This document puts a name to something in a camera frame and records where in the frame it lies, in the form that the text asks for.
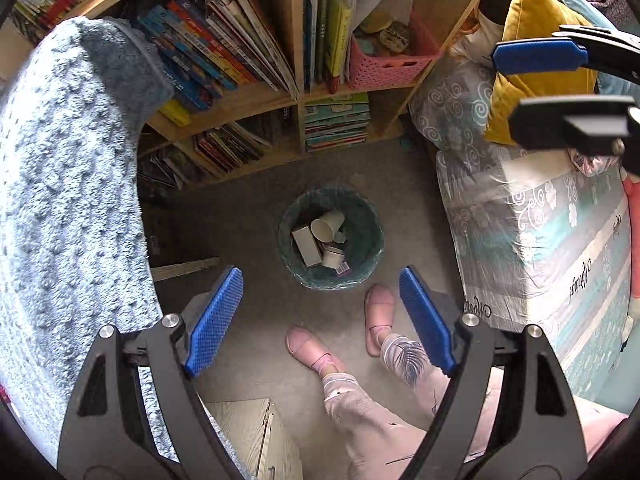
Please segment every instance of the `slipper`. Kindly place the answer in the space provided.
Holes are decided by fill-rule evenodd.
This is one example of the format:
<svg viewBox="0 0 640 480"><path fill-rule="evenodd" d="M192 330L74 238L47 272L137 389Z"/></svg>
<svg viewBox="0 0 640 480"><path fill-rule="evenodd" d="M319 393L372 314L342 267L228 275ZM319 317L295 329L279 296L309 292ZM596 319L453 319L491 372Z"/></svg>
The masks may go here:
<svg viewBox="0 0 640 480"><path fill-rule="evenodd" d="M374 285L364 297L364 325L366 329L365 343L367 352L372 357L380 356L380 345L377 345L371 333L372 328L389 327L394 323L396 300L391 291L382 285Z"/></svg>
<svg viewBox="0 0 640 480"><path fill-rule="evenodd" d="M340 373L346 371L340 359L332 355L328 348L309 330L300 326L289 329L286 345L293 357L318 373L327 365L334 365Z"/></svg>

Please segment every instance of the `mustard velvet cushion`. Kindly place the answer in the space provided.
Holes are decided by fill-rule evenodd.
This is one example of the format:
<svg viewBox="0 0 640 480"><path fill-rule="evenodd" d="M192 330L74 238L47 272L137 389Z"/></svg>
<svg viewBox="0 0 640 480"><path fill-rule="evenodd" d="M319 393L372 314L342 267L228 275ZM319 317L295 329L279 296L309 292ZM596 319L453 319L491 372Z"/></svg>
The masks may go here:
<svg viewBox="0 0 640 480"><path fill-rule="evenodd" d="M559 25L591 25L557 0L512 0L504 25L503 41L549 38ZM579 68L574 72L543 72L505 76L497 73L484 138L500 144L511 140L508 118L520 99L565 94L591 94L598 73Z"/></svg>

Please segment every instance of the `trash bin liner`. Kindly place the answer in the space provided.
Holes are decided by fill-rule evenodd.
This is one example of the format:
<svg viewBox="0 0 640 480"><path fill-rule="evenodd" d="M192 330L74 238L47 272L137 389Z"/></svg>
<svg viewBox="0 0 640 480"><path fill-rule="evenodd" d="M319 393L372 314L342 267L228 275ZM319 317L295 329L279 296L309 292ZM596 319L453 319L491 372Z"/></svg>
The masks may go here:
<svg viewBox="0 0 640 480"><path fill-rule="evenodd" d="M291 236L293 229L309 225L333 209L344 213L340 231L347 237L337 246L344 251L350 270L340 275L322 265L307 267ZM287 208L278 228L282 261L302 285L314 290L338 290L363 282L376 268L384 245L385 236L373 205L348 186L309 189Z"/></svg>

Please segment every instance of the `pink plastic basket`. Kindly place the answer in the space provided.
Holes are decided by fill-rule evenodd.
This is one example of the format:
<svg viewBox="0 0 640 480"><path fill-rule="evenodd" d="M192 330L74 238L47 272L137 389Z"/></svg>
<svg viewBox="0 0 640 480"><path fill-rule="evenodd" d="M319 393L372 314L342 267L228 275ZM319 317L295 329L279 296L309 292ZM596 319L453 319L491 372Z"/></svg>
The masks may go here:
<svg viewBox="0 0 640 480"><path fill-rule="evenodd" d="M436 59L440 49L414 10L409 19L409 28L417 56L367 56L352 36L349 86L365 90L410 83L430 61Z"/></svg>

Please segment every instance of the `blue pillow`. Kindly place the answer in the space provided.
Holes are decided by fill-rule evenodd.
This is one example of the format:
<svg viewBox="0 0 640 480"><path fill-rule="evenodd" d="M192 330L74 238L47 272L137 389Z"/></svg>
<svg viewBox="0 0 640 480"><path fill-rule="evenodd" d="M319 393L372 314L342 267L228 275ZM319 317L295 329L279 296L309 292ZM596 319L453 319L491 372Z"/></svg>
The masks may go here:
<svg viewBox="0 0 640 480"><path fill-rule="evenodd" d="M594 27L617 30L615 25L604 17L598 9L593 7L587 0L561 0L567 7L587 19ZM598 87L603 95L631 95L640 102L640 86L635 85L625 79L598 72Z"/></svg>

